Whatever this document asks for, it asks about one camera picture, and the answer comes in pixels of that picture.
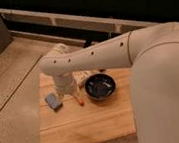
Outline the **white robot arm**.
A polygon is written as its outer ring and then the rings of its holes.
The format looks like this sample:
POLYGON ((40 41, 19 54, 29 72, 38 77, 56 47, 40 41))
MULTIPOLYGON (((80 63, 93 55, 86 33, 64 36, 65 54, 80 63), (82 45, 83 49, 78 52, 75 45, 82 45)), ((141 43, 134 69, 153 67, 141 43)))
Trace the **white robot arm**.
POLYGON ((74 71, 129 67, 138 143, 179 143, 179 22, 130 31, 76 52, 59 43, 39 65, 59 94, 75 90, 74 71))

